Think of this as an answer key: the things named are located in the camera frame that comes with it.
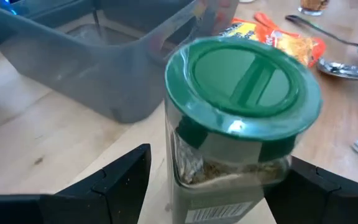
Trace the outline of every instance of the green plastic lid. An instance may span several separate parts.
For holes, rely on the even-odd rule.
[[[295,140],[322,103],[301,63],[269,45],[232,37],[183,47],[170,59],[165,81],[173,104],[194,123],[244,140]]]

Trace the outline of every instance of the spice jar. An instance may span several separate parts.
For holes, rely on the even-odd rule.
[[[173,223],[238,222],[285,178],[319,115],[314,76],[252,40],[200,39],[170,59],[165,99]]]

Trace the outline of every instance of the wooden table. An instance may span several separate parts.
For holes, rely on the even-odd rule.
[[[236,16],[252,20],[263,11],[282,29],[321,36],[284,21],[298,14],[298,5],[299,0],[256,0],[240,4]],[[358,0],[331,0],[321,17],[310,19],[358,42]],[[327,59],[358,65],[357,49],[324,39]],[[358,82],[312,71],[324,106],[293,154],[358,182],[358,154],[349,147],[358,138]],[[139,223],[170,223],[162,105],[144,121],[118,124],[19,75],[0,54],[0,194],[55,193],[144,142],[152,145],[153,162]],[[241,223],[275,221],[262,201]]]

